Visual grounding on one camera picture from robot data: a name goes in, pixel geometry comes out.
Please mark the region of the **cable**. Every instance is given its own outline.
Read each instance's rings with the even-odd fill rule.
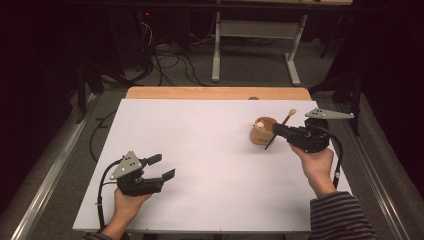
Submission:
[[[269,43],[259,43],[259,42],[251,41],[251,39],[257,39],[257,38],[248,38],[246,40],[246,42],[250,43],[250,44],[254,44],[254,45],[260,45],[260,46],[271,46],[271,45],[274,45],[274,44],[277,44],[277,43],[280,43],[281,41],[283,41],[282,38],[274,38]]]
[[[103,186],[109,185],[109,184],[117,184],[117,182],[107,182],[107,183],[103,183]]]
[[[139,24],[144,26],[144,34],[143,34],[143,36],[141,37],[140,41],[141,41],[141,47],[142,47],[142,49],[143,49],[143,52],[145,52],[145,50],[144,50],[144,43],[143,43],[143,40],[144,40],[144,38],[146,37],[147,30],[149,30],[149,36],[150,36],[150,37],[149,37],[149,43],[147,44],[147,47],[149,47],[149,46],[150,46],[150,44],[152,43],[153,32],[152,32],[152,29],[150,28],[150,26],[149,26],[149,25],[147,25],[146,23],[144,23],[144,22],[139,22]]]
[[[334,135],[332,132],[328,131],[327,129],[325,129],[323,127],[312,126],[312,125],[311,125],[311,127],[318,129],[318,130],[321,130],[321,131],[327,133],[328,135],[330,135],[330,137],[336,142],[336,144],[339,147],[338,160],[337,160],[336,169],[334,170],[334,178],[333,178],[334,187],[337,189],[337,185],[339,184],[339,178],[340,178],[340,167],[342,165],[342,159],[343,159],[342,143],[340,142],[340,140],[337,138],[336,135]]]
[[[163,56],[162,58],[159,58],[159,61],[162,61],[162,60],[163,60],[163,59],[165,59],[165,58],[171,58],[171,57],[176,58],[176,59],[177,59],[177,61],[175,61],[175,63],[173,63],[173,64],[171,64],[170,66],[167,66],[167,67],[164,67],[164,66],[162,66],[162,65],[161,65],[161,67],[162,67],[163,69],[168,69],[168,68],[175,67],[175,66],[177,66],[178,62],[180,61],[180,58],[178,57],[178,55],[177,55],[177,54],[175,54],[175,53],[173,53],[173,52],[171,52],[171,51],[169,51],[169,50],[168,50],[168,52],[169,52],[170,54],[172,54],[172,56]]]
[[[119,76],[120,76],[121,79],[123,79],[123,80],[125,79],[124,81],[128,81],[129,84],[132,83],[134,86],[144,86],[144,85],[141,85],[141,84],[136,84],[135,82],[147,77],[152,72],[152,69],[153,69],[152,63],[149,62],[147,64],[147,68],[144,68],[144,71],[140,75],[138,75],[137,77],[135,77],[133,79],[127,79],[127,78],[125,78],[124,76],[121,76],[121,75],[119,75]],[[118,85],[121,85],[123,83],[122,80],[118,81],[118,82],[114,82],[114,81],[109,81],[109,80],[104,79],[104,78],[102,78],[102,82],[107,83],[109,85],[114,85],[114,86],[118,86]]]
[[[170,50],[171,50],[171,48],[172,48],[172,45],[173,45],[173,44],[174,44],[174,43],[164,43],[164,44],[159,44],[159,45],[156,45],[156,46],[155,46],[155,49],[157,50],[158,48],[168,46],[168,50],[163,51],[163,52],[160,52],[160,53],[158,54],[158,55],[161,55],[162,53],[166,53],[166,52],[170,51]]]
[[[175,85],[162,71],[162,67],[160,65],[158,56],[156,55],[156,53],[154,54],[155,58],[156,58],[156,63],[158,64],[158,66],[154,66],[154,68],[156,68],[159,73],[160,73],[160,78],[159,78],[159,86],[162,85],[162,77],[165,77],[165,80],[171,85],[171,86],[177,86]]]
[[[197,76],[196,76],[196,74],[194,73],[194,66],[193,66],[193,64],[191,63],[191,61],[190,61],[190,59],[185,55],[185,54],[182,54],[181,53],[181,55],[182,56],[184,56],[186,59],[187,59],[187,61],[188,61],[188,63],[190,64],[190,66],[191,66],[191,69],[192,69],[192,74],[193,74],[193,77],[196,79],[196,81],[197,81],[197,83],[196,82],[194,82],[194,81],[192,81],[190,78],[189,78],[189,76],[188,76],[188,74],[187,74],[187,64],[185,63],[185,61],[184,61],[184,64],[185,64],[185,72],[186,72],[186,76],[187,76],[187,78],[191,81],[191,82],[193,82],[193,83],[195,83],[195,84],[198,84],[198,85],[200,85],[200,86],[204,86],[204,87],[210,87],[210,85],[207,85],[207,84],[204,84],[204,83],[202,83],[202,82],[200,82],[200,80],[197,78]]]
[[[90,148],[90,154],[91,154],[91,157],[93,158],[93,160],[95,161],[95,162],[97,162],[98,161],[98,159],[97,159],[97,157],[94,155],[94,152],[93,152],[93,139],[94,139],[94,135],[96,134],[96,132],[97,132],[97,130],[99,129],[99,128],[106,128],[105,126],[103,126],[103,123],[110,117],[110,116],[112,116],[113,114],[115,114],[116,112],[118,111],[118,109],[116,109],[116,110],[114,110],[113,112],[111,112],[111,113],[109,113],[106,117],[104,117],[104,118],[99,118],[99,119],[97,119],[97,120],[101,120],[100,122],[99,122],[99,124],[97,124],[97,126],[96,126],[96,128],[94,129],[94,131],[93,131],[93,133],[91,134],[91,137],[90,137],[90,144],[89,144],[89,148]]]
[[[221,47],[221,50],[222,51],[224,51],[224,52],[238,52],[238,51],[240,51],[241,49],[243,49],[244,48],[244,46],[246,45],[246,39],[245,38],[240,38],[240,37],[227,37],[227,38],[224,38],[227,42],[228,42],[228,40],[231,40],[231,39],[238,39],[238,40],[241,40],[241,41],[239,41],[239,42],[241,42],[241,46],[239,47],[239,48],[237,48],[237,49],[235,49],[235,50],[226,50],[226,49],[224,49],[223,47]]]
[[[216,13],[213,15],[213,19],[212,19],[212,23],[211,23],[211,27],[209,28],[209,32],[208,32],[208,34],[206,35],[206,37],[203,39],[203,40],[200,40],[199,42],[195,42],[195,43],[191,43],[191,45],[193,46],[193,45],[197,45],[197,44],[201,44],[201,43],[204,43],[204,42],[207,42],[207,41],[209,41],[209,40],[211,40],[211,39],[214,39],[214,37],[210,37],[210,35],[211,35],[211,33],[212,33],[212,30],[213,30],[213,26],[215,26],[215,21],[216,21]]]
[[[110,164],[106,170],[103,172],[103,176],[102,179],[100,180],[100,186],[99,186],[99,192],[97,194],[97,213],[99,215],[99,223],[100,223],[100,229],[103,229],[106,225],[105,225],[105,218],[104,218],[104,214],[103,214],[103,206],[102,206],[102,189],[103,189],[103,182],[105,181],[106,178],[106,174],[107,172],[109,172],[109,170],[115,166],[118,165],[121,162],[122,158],[119,160],[116,160],[115,162],[113,162],[112,164]]]

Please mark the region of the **floor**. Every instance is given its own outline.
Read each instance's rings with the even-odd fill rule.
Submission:
[[[267,42],[251,39],[251,41],[242,48],[239,43],[233,41],[223,46],[221,60],[223,67],[219,83],[210,81],[211,45],[202,44],[194,46],[191,51],[168,46],[158,48],[162,75],[154,70],[148,77],[139,81],[139,84],[290,87],[289,75],[281,54],[290,48],[290,42],[269,44],[269,40]],[[324,47],[319,41],[301,44],[295,57],[301,87],[309,88],[325,79],[337,53],[337,46],[335,45],[324,58],[321,58]],[[127,69],[127,78],[135,75],[137,75],[135,69]],[[91,146],[94,153],[90,154],[87,145],[91,144],[93,131],[98,125],[97,119],[106,117],[126,92],[126,88],[122,86],[108,83],[105,83],[105,86],[106,91],[102,95],[88,93],[89,111],[80,124],[75,124],[79,112],[76,107],[73,109],[68,121],[34,166],[8,211],[1,218],[1,239],[74,239],[81,236],[81,233],[72,231],[72,222],[75,212],[78,211],[78,201],[86,189],[84,184],[89,181],[90,171],[95,167],[90,155],[100,154],[107,131],[99,131],[94,138]],[[339,111],[349,110],[346,109],[348,105],[334,105],[331,101],[331,92],[323,92],[313,97],[323,107]],[[76,104],[76,96],[71,101]],[[345,123],[332,124],[332,127],[343,135],[346,146],[352,146],[347,147],[353,150],[348,151],[346,158],[349,158],[350,154],[352,159],[363,159],[360,162],[346,160],[343,166],[346,169],[358,169],[346,172],[349,174],[348,179],[352,179],[352,189],[366,203],[365,210],[369,212],[369,217],[375,223],[381,239],[419,239],[418,236],[423,236],[421,226],[424,226],[424,222],[423,217],[417,216],[416,211],[423,209],[422,199],[413,190],[404,192],[410,196],[409,201],[404,201],[399,195],[396,196],[398,192],[395,190],[407,191],[413,187],[410,187],[410,181],[396,164],[396,157],[393,156],[390,146],[387,146],[384,133],[374,122],[372,110],[366,104],[366,99],[362,101],[361,106],[363,112],[361,116],[364,117],[360,122],[362,136],[359,141],[357,137],[352,136],[348,130],[349,126]],[[386,165],[395,166],[390,169],[396,169],[396,172],[387,170]],[[394,179],[387,176],[388,171]],[[305,238],[305,236],[289,237],[291,237],[289,239]]]

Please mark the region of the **table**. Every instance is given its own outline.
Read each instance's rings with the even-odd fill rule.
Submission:
[[[256,3],[291,3],[291,4],[321,4],[321,5],[350,5],[352,0],[222,0],[227,2],[256,2]],[[215,51],[212,62],[212,81],[218,82],[221,69],[221,36],[281,38],[293,41],[290,53],[284,54],[289,70],[290,79],[294,86],[300,86],[299,75],[294,64],[294,56],[302,37],[308,15],[302,15],[298,22],[266,22],[221,20],[221,12],[216,13],[215,24]]]
[[[250,97],[261,100],[246,101]],[[303,88],[130,88],[73,229],[98,228],[94,202],[100,177],[119,154],[134,150],[139,158],[163,154],[161,162],[145,169],[146,178],[172,168],[176,168],[176,176],[143,205],[128,228],[130,232],[308,232],[309,199],[314,193],[297,156],[282,138],[276,138],[266,152],[248,138],[256,117],[282,108],[280,118],[284,118],[288,113],[285,105],[306,112],[316,103]],[[295,114],[289,124],[301,124],[304,119]],[[144,128],[145,123],[153,124],[154,131]],[[232,126],[230,131],[224,123]],[[114,188],[107,185],[103,190],[106,223],[113,211]],[[350,191],[343,173],[339,189]]]
[[[199,1],[99,1],[99,0],[63,0],[62,3],[68,7],[77,8],[143,8],[147,10],[184,10],[184,11],[206,11],[206,12],[256,12],[256,13],[299,13],[302,15],[312,14],[337,14],[337,15],[376,15],[387,13],[387,10],[381,7],[362,6],[362,1],[357,1],[352,6],[345,6],[350,0],[322,0],[325,4],[313,0],[282,0],[287,4],[278,3],[280,0],[270,0],[266,4],[258,4],[257,1],[223,1],[217,3],[212,0]],[[83,81],[83,72],[81,72],[78,81],[78,104],[80,107],[81,118],[85,115],[85,87]],[[134,86],[134,83],[121,79],[122,83]]]

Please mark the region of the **wrist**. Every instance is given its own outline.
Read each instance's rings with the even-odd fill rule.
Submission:
[[[121,239],[129,223],[124,220],[117,219],[115,216],[112,217],[110,223],[103,229],[101,234],[111,238],[112,240]]]
[[[329,177],[318,178],[318,179],[308,179],[309,185],[315,192],[317,198],[322,198],[328,194],[334,193],[337,189],[334,187],[333,182]]]

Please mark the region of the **black cable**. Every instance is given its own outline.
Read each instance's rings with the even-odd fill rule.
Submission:
[[[211,42],[211,40],[214,40],[214,38],[208,39],[207,41],[201,42],[201,43],[196,43],[191,45],[193,48],[197,48],[197,49],[201,49],[201,50],[206,50],[206,49],[211,49],[215,46],[215,42]]]
[[[103,189],[103,182],[105,181],[106,178],[106,174],[107,172],[109,172],[109,170],[115,166],[118,165],[121,162],[122,158],[113,162],[112,164],[110,164],[106,170],[103,173],[102,179],[100,180],[100,186],[99,186],[99,192],[97,194],[97,213],[99,215],[99,223],[100,223],[100,229],[103,229],[106,225],[105,225],[105,218],[103,215],[103,205],[102,205],[102,189]]]
[[[99,128],[105,128],[105,126],[103,125],[103,123],[104,123],[104,122],[105,122],[105,121],[106,121],[106,120],[107,120],[110,116],[112,116],[113,114],[115,114],[115,113],[116,113],[116,111],[118,111],[118,109],[116,109],[116,110],[114,110],[113,112],[109,113],[106,117],[101,118],[101,121],[99,122],[99,124],[97,124],[96,128],[94,129],[93,133],[91,134],[89,148],[90,148],[90,154],[91,154],[91,157],[93,158],[93,160],[94,160],[95,162],[97,162],[97,161],[98,161],[98,159],[97,159],[97,157],[94,155],[94,152],[93,152],[93,139],[94,139],[94,135],[96,134],[96,132],[97,132],[97,130],[98,130]]]
[[[158,71],[159,71],[159,73],[160,73],[160,79],[159,79],[159,86],[161,86],[162,85],[162,77],[164,77],[165,78],[165,80],[169,83],[169,85],[171,85],[171,86],[177,86],[177,85],[175,85],[172,81],[171,81],[171,79],[169,79],[164,73],[163,73],[163,71],[162,71],[162,67],[161,67],[161,65],[160,65],[160,62],[159,62],[159,59],[158,59],[158,56],[155,54],[154,55],[155,56],[155,58],[156,58],[156,62],[157,62],[157,64],[158,64],[158,66],[154,66],[154,68],[156,68]]]
[[[214,27],[216,26],[216,24],[215,24],[215,22],[216,22],[216,16],[217,16],[217,14],[214,13],[213,19],[212,19],[212,23],[211,23],[211,27],[209,28],[209,32],[206,34],[206,37],[204,37],[202,40],[200,40],[198,42],[194,42],[194,43],[192,42],[192,43],[190,43],[190,46],[196,46],[198,44],[209,42],[210,40],[215,39],[215,37],[210,37],[210,36],[212,34],[212,31],[213,31]]]
[[[171,48],[172,48],[172,43],[171,44],[160,44],[160,45],[156,45],[155,46],[155,49],[158,50],[157,48],[160,48],[160,47],[163,47],[163,46],[166,46],[166,45],[168,45],[168,50],[165,50],[163,52],[160,52],[160,53],[158,53],[158,55],[161,55],[163,53],[169,52],[171,50]]]
[[[185,54],[183,54],[183,53],[181,53],[181,55],[182,56],[184,56],[186,59],[187,59],[187,61],[188,61],[188,63],[190,64],[190,66],[191,66],[191,69],[192,69],[192,75],[193,75],[193,77],[196,79],[196,81],[197,81],[197,83],[195,83],[195,84],[199,84],[200,86],[204,86],[204,87],[210,87],[210,85],[207,85],[207,84],[204,84],[204,83],[202,83],[202,82],[200,82],[200,80],[197,78],[197,76],[196,76],[196,74],[194,73],[194,66],[193,66],[193,64],[191,63],[191,61],[190,61],[190,59],[185,55]],[[186,64],[186,76],[187,76],[187,78],[190,80],[190,78],[188,77],[188,74],[187,74],[187,64]]]
[[[338,154],[337,165],[336,165],[336,169],[334,170],[334,178],[333,178],[333,185],[337,189],[337,185],[339,184],[339,179],[340,179],[340,167],[342,165],[342,159],[343,159],[343,146],[342,146],[342,143],[340,142],[340,140],[337,138],[336,135],[334,135],[332,132],[328,131],[327,129],[325,129],[323,127],[317,127],[317,126],[312,126],[312,127],[315,128],[315,129],[321,130],[321,131],[327,133],[328,135],[330,135],[330,137],[338,145],[339,154]]]
[[[201,84],[199,84],[198,82],[195,82],[195,81],[193,81],[189,76],[188,76],[188,67],[187,67],[187,63],[186,63],[186,61],[184,60],[184,59],[181,59],[181,61],[184,63],[184,73],[185,73],[185,75],[186,75],[186,77],[187,77],[187,79],[190,81],[190,82],[192,82],[192,83],[194,83],[194,84],[196,84],[196,85],[201,85]]]
[[[147,67],[144,68],[144,71],[142,73],[140,73],[138,76],[134,77],[133,79],[126,79],[123,76],[121,76],[121,78],[126,79],[126,81],[128,81],[129,83],[133,83],[134,86],[144,86],[144,85],[136,84],[135,82],[147,77],[152,72],[152,70],[153,70],[153,64],[152,64],[152,62],[149,62],[147,64]],[[109,80],[104,79],[104,78],[102,78],[102,82],[107,83],[109,85],[113,85],[113,86],[122,85],[122,81],[115,82],[115,81],[109,81]]]
[[[180,58],[178,57],[178,55],[177,54],[175,54],[175,53],[173,53],[173,52],[171,52],[171,51],[168,51],[170,54],[172,54],[171,56],[167,56],[167,55],[165,55],[165,56],[163,56],[162,58],[159,58],[159,61],[162,61],[163,59],[166,59],[166,58],[176,58],[177,59],[177,61],[175,61],[175,63],[173,63],[173,64],[171,64],[170,66],[166,66],[166,67],[164,67],[164,66],[162,66],[161,65],[161,67],[162,67],[162,69],[169,69],[169,68],[172,68],[172,67],[175,67],[175,66],[177,66],[177,64],[180,62]]]
[[[226,50],[226,49],[224,49],[222,46],[221,46],[221,50],[222,51],[224,51],[224,52],[238,52],[238,51],[240,51],[241,49],[243,49],[244,48],[244,46],[246,45],[246,39],[245,38],[242,38],[242,39],[240,39],[240,38],[232,38],[232,37],[230,37],[230,38],[224,38],[224,40],[226,40],[227,42],[230,42],[229,40],[231,40],[231,39],[238,39],[238,40],[240,40],[239,42],[241,42],[241,46],[239,47],[239,48],[237,48],[237,49],[235,49],[235,50]]]
[[[281,41],[283,41],[283,39],[282,38],[274,38],[272,41],[270,41],[269,43],[259,43],[259,42],[255,42],[255,41],[250,41],[250,39],[253,39],[253,38],[248,38],[247,40],[246,40],[246,42],[247,43],[250,43],[250,44],[254,44],[254,45],[260,45],[260,46],[271,46],[271,45],[274,45],[274,44],[277,44],[277,43],[279,43],[279,42],[281,42]]]
[[[112,72],[112,71],[109,71],[107,68],[105,68],[105,67],[103,67],[103,66],[101,66],[101,65],[98,65],[97,63],[93,63],[93,62],[91,62],[91,63],[90,63],[90,65],[91,65],[93,68],[95,68],[98,72],[103,73],[103,74],[105,74],[105,75],[108,75],[109,77],[111,77],[111,78],[113,78],[114,80],[116,80],[116,81],[118,81],[118,82],[120,82],[120,83],[124,84],[124,85],[125,85],[125,86],[127,86],[127,87],[143,86],[143,85],[135,84],[134,82],[132,82],[132,81],[130,81],[130,80],[128,80],[128,79],[126,79],[125,77],[123,77],[123,76],[121,76],[121,75],[119,75],[119,74],[116,74],[116,73],[114,73],[114,72]]]
[[[108,185],[108,184],[117,184],[117,182],[107,182],[107,183],[103,183],[103,186]]]

